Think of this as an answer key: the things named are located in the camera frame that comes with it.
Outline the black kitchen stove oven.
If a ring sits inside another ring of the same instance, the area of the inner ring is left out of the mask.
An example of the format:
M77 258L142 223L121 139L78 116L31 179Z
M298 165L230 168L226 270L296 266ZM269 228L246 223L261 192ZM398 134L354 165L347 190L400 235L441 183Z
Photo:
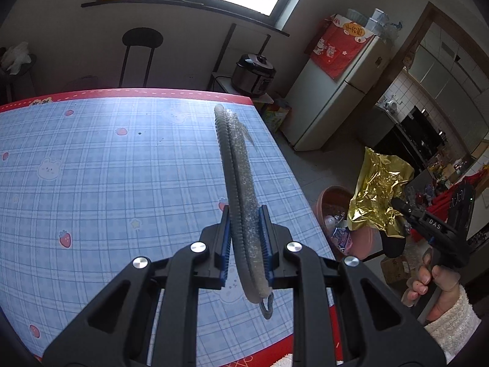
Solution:
M395 155L410 164L414 175L424 171L445 144L428 120L427 113L416 106L375 145L375 151Z

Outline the black round stool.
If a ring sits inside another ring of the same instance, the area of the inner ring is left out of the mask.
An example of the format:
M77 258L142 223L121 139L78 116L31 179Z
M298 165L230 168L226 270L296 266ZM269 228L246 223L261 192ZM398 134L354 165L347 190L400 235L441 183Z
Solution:
M125 45L126 50L123 57L123 64L120 71L119 87L123 86L123 79L125 75L126 66L128 63L128 55L132 47L144 47L148 48L149 56L148 63L145 71L143 87L147 86L148 77L150 74L151 66L153 63L154 52L164 42L163 35L152 28L133 28L125 32L122 36L122 43Z

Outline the red cloth on refrigerator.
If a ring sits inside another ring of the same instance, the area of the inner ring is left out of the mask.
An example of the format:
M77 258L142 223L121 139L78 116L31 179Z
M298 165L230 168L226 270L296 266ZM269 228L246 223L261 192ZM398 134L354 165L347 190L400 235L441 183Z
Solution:
M338 80L375 34L347 17L325 19L304 53L333 80Z

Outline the gold foil wrapper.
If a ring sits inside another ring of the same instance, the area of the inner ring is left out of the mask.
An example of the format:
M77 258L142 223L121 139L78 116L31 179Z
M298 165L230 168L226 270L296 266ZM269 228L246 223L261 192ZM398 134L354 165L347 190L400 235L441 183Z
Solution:
M404 187L414 178L414 169L396 155L376 153L365 148L364 160L347 211L349 230L370 227L388 237L401 238L403 226L399 213L391 205L395 197L404 197Z

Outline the white refrigerator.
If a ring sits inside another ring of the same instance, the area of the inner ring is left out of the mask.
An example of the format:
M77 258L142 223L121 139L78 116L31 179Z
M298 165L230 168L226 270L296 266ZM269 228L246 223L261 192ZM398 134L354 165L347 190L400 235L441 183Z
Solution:
M338 80L309 60L285 97L290 111L280 130L297 152L320 149L380 78L390 46L374 36Z

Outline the green printed shopping bag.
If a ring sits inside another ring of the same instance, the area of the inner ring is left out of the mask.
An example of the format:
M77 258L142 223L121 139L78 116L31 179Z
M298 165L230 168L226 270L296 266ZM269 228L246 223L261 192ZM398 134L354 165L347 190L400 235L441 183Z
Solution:
M275 133L288 116L290 107L287 104L269 104L262 114L263 121L271 133Z

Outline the cardboard box on floor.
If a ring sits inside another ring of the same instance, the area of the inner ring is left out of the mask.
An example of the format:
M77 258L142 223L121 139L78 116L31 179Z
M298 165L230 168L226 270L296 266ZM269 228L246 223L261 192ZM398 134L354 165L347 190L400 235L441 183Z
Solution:
M411 268L404 255L396 258L383 258L381 260L381 271L387 285L405 283L411 277Z

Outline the blue plaid tablecloth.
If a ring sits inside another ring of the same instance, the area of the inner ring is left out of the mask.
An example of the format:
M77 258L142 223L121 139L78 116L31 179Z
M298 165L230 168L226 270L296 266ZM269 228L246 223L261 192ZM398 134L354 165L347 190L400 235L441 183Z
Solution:
M1 309L32 354L134 258L171 257L220 221L217 105L244 125L255 193L271 220L332 256L250 102L181 90L16 102L1 111Z

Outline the silver black pressure cooker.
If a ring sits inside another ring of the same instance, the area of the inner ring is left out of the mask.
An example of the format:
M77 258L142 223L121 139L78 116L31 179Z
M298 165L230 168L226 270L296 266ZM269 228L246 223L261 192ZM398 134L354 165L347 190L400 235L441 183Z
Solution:
M265 56L243 54L236 62L231 84L243 95L260 97L266 93L275 74L275 67Z

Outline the white plastic bag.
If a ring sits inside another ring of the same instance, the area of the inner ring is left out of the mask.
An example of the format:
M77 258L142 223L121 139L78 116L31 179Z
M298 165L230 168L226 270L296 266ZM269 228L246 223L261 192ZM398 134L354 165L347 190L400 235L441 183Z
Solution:
M21 42L6 50L1 58L1 68L9 75L17 75L22 65L31 64L28 42Z

